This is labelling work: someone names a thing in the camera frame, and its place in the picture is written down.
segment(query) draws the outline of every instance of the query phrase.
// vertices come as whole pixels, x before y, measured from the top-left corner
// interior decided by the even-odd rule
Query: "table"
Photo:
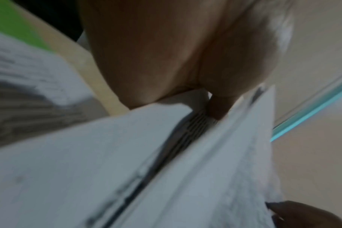
[[[79,73],[111,116],[122,115],[129,111],[109,88],[89,51],[25,9],[17,5],[15,8],[45,43]]]

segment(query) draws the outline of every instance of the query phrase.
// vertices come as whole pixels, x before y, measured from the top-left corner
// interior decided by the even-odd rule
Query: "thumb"
[[[221,120],[239,97],[218,97],[213,95],[206,106],[208,116]]]

